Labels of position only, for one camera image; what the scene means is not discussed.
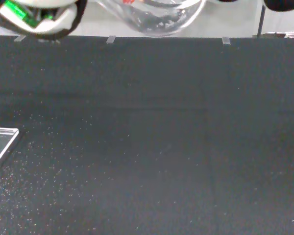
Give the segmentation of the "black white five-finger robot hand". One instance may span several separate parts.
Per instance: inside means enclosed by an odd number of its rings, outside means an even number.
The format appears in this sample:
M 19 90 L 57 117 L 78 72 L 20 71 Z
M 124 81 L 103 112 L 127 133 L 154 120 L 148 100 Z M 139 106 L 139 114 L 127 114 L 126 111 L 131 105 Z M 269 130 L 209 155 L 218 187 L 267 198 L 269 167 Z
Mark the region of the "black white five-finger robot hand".
M 0 27 L 55 41 L 77 28 L 86 6 L 86 0 L 0 0 Z

